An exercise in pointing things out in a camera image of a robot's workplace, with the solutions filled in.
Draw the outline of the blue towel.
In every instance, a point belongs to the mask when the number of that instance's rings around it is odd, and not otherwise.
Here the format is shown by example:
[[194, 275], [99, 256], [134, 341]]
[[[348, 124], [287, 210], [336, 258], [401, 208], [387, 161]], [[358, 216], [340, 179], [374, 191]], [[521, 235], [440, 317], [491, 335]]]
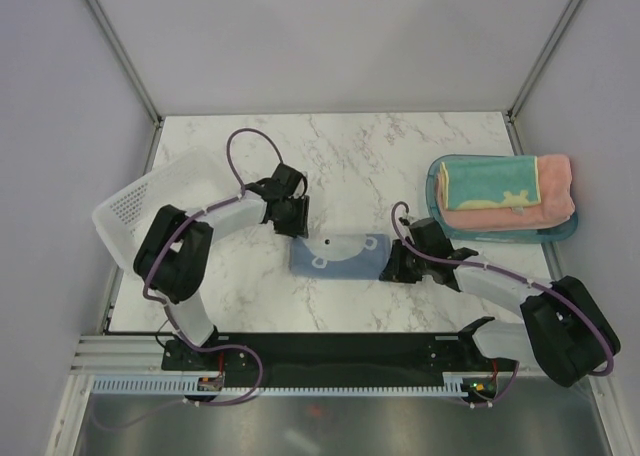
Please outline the blue towel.
[[378, 280], [391, 255], [386, 234], [337, 234], [294, 239], [289, 270], [323, 280]]

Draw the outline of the yellow towel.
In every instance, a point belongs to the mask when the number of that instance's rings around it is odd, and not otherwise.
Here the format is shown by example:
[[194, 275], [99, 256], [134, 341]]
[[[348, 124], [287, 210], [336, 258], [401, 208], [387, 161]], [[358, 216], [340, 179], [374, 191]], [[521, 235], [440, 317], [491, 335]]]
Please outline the yellow towel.
[[536, 156], [447, 160], [440, 163], [438, 175], [448, 211], [525, 208], [541, 203]]

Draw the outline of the pink towel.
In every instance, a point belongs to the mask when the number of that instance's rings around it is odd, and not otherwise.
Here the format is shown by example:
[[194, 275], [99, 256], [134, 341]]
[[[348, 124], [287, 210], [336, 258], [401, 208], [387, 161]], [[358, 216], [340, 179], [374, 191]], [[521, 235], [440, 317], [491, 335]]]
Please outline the pink towel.
[[483, 209], [469, 211], [448, 211], [444, 208], [440, 192], [440, 176], [438, 175], [439, 206], [445, 212], [453, 212], [460, 216], [460, 225], [467, 228], [482, 226], [495, 227], [498, 225], [514, 225], [549, 223], [550, 219], [558, 216], [567, 217], [575, 208], [570, 195], [572, 172], [570, 160], [562, 154], [536, 156], [538, 158], [541, 203], [537, 206], [525, 208]]

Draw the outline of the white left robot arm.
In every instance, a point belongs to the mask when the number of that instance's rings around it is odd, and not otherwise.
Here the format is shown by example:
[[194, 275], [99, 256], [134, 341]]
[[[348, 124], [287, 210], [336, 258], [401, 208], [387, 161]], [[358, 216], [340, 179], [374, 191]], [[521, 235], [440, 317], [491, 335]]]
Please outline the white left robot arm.
[[214, 244], [241, 230], [270, 223], [278, 235], [308, 236], [308, 179], [284, 164], [273, 174], [242, 185], [240, 194], [193, 211], [164, 205], [156, 213], [134, 258], [143, 297], [161, 303], [184, 358], [197, 370], [213, 367], [219, 356], [211, 340], [215, 324], [199, 289]]

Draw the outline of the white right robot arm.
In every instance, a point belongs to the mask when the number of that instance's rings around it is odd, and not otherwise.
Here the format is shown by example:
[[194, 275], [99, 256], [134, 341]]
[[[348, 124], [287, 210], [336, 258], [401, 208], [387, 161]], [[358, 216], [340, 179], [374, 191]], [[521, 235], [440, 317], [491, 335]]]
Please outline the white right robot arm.
[[538, 282], [471, 248], [456, 248], [432, 218], [394, 217], [392, 227], [396, 238], [381, 280], [417, 283], [430, 277], [520, 317], [518, 323], [482, 317], [464, 327], [468, 339], [456, 349], [465, 368], [480, 370], [492, 359], [511, 360], [540, 368], [562, 387], [613, 372], [620, 340], [579, 279]]

